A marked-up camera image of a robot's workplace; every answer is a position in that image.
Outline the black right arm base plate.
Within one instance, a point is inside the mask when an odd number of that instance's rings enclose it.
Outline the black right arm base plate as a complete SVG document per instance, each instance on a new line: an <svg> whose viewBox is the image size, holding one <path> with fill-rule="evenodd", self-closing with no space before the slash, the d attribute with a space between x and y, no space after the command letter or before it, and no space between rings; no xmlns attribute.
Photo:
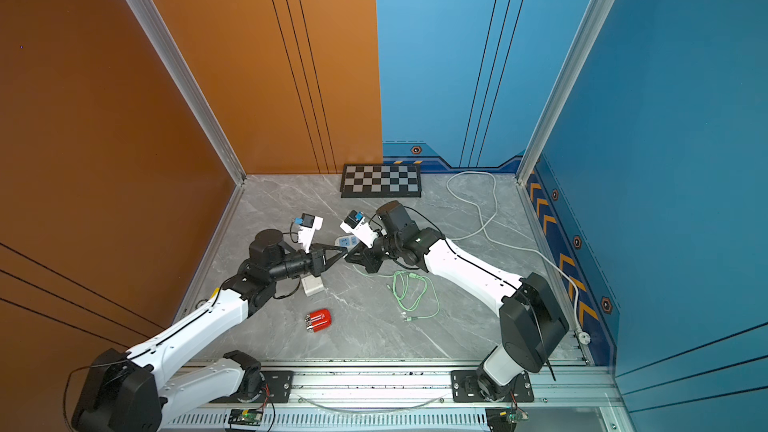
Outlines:
<svg viewBox="0 0 768 432"><path fill-rule="evenodd" d="M453 401L532 403L535 400L530 377L526 371L516 375L508 384L498 385L479 370L453 370L450 372Z"/></svg>

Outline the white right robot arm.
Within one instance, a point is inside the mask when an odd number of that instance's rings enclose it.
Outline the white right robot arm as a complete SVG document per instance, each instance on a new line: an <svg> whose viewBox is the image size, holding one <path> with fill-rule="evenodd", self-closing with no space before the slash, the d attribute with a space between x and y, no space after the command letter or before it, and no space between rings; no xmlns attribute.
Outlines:
<svg viewBox="0 0 768 432"><path fill-rule="evenodd" d="M363 213L352 210L341 229L358 244L346 261L369 274L388 259L446 279L487 306L499 319L501 342L476 369L481 396L500 401L523 373L537 373L570 331L570 324L548 280L506 272L461 249L434 225L421 228L412 209L398 201L379 207L381 228L373 230Z"/></svg>

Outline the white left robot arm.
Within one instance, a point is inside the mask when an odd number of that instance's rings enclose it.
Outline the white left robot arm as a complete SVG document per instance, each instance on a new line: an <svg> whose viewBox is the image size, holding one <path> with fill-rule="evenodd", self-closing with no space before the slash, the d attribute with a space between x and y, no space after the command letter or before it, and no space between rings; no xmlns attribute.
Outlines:
<svg viewBox="0 0 768 432"><path fill-rule="evenodd" d="M274 299L279 281L318 277L346 252L326 244L295 249L277 229L259 232L237 273L198 310L124 352L103 352L87 367L77 404L65 416L67 425L74 431L157 431L222 397L266 401L260 361L239 350L194 372L177 373L224 332Z"/></svg>

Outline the white usb charger adapter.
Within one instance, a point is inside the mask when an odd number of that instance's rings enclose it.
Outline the white usb charger adapter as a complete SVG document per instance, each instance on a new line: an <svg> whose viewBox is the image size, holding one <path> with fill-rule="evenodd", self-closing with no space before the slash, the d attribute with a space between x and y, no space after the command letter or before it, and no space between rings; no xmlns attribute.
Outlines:
<svg viewBox="0 0 768 432"><path fill-rule="evenodd" d="M321 277L315 277L313 275L304 276L301 279L301 284L307 297L311 297L325 290L325 285Z"/></svg>

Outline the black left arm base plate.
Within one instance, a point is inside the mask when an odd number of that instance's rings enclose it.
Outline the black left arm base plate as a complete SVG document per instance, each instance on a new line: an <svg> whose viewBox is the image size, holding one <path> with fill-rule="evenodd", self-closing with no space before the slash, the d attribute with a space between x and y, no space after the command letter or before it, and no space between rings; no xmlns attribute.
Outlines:
<svg viewBox="0 0 768 432"><path fill-rule="evenodd" d="M263 404L269 397L270 404L286 404L290 400L294 372L291 370L262 370L260 388L254 403Z"/></svg>

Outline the white blue power strip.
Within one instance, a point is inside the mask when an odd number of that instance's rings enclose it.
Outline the white blue power strip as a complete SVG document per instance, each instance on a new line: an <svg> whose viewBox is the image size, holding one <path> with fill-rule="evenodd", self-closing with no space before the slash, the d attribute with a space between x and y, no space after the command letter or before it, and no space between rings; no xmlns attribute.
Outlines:
<svg viewBox="0 0 768 432"><path fill-rule="evenodd" d="M341 237L338 237L335 240L335 245L338 247L344 247L347 250L351 250L355 246L357 246L359 243L359 239L354 235L344 235Z"/></svg>

